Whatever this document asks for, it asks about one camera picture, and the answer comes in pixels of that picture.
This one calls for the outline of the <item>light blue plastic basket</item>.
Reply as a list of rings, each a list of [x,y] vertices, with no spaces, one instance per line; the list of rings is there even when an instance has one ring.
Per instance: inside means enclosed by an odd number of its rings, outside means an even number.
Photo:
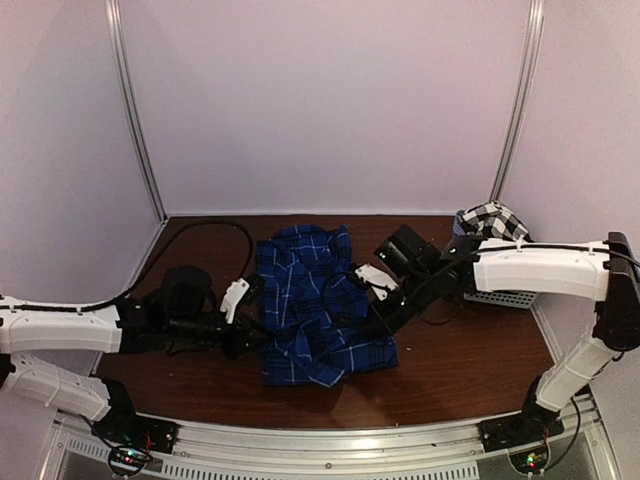
[[[530,309],[538,297],[538,293],[529,291],[478,291],[473,294],[463,294],[463,298],[469,302],[522,310]]]

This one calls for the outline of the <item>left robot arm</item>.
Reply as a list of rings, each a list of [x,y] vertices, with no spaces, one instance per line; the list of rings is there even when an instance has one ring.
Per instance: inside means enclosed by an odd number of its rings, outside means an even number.
[[[134,355],[187,343],[218,347],[228,359],[259,349],[271,333],[241,308],[262,287],[239,278],[218,299],[212,279],[193,266],[169,269],[161,285],[141,299],[122,295],[95,305],[1,300],[1,390],[66,410],[107,429],[123,444],[144,433],[124,385],[80,376],[35,357],[37,351],[81,350]]]

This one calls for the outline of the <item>blue plaid long sleeve shirt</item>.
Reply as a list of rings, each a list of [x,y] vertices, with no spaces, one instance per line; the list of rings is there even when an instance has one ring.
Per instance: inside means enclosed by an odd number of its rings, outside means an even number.
[[[352,254],[345,225],[295,225],[258,242],[258,314],[274,334],[260,352],[265,385],[331,388],[351,374],[397,366],[393,336],[364,332],[370,300],[354,282]]]

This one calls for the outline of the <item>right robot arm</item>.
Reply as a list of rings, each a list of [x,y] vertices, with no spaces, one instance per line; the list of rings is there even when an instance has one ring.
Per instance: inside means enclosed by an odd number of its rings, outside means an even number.
[[[594,302],[591,331],[532,382],[512,423],[519,440],[535,440],[605,366],[639,346],[639,263],[620,232],[574,244],[455,236],[438,249],[402,225],[375,255],[383,269],[355,270],[376,296],[366,326],[372,335],[394,334],[457,294],[530,292]]]

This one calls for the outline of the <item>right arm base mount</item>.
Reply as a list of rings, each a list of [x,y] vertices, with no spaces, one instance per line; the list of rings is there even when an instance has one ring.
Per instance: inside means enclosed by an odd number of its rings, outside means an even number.
[[[536,402],[536,379],[527,390],[520,412],[481,421],[478,431],[485,452],[511,449],[531,443],[544,442],[565,431],[559,411],[543,408]]]

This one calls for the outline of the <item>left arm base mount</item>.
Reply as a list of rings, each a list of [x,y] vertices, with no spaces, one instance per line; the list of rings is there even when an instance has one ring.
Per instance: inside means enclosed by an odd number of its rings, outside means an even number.
[[[110,442],[171,454],[177,437],[175,422],[140,415],[125,386],[116,380],[102,379],[108,394],[106,414],[92,420],[93,432]]]

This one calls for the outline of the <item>small blue gingham shirt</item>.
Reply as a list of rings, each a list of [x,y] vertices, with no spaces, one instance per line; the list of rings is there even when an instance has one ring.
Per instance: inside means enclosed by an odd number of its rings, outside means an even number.
[[[465,223],[463,216],[465,214],[464,210],[458,211],[454,216],[453,226],[452,226],[452,235],[454,237],[464,237],[467,235],[465,230]]]

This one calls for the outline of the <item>black white checked shirt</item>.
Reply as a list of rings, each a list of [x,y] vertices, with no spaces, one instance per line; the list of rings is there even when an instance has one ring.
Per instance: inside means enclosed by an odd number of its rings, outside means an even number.
[[[466,236],[532,242],[525,224],[499,201],[490,201],[464,211]]]

